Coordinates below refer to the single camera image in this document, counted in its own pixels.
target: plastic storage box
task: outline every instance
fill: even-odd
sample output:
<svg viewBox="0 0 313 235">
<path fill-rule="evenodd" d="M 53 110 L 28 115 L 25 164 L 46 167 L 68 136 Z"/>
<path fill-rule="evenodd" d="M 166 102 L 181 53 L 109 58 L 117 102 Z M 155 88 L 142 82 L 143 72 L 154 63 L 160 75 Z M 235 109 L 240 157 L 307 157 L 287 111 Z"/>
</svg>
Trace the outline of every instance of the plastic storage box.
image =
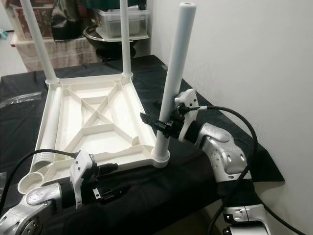
<svg viewBox="0 0 313 235">
<path fill-rule="evenodd" d="M 137 8 L 129 8 L 129 34 L 130 38 L 136 37 L 136 39 L 148 38 L 148 17 L 150 15 L 149 10 L 140 11 Z M 97 11 L 98 34 L 101 37 L 109 41 L 121 40 L 121 20 L 119 10 L 109 11 Z"/>
</svg>

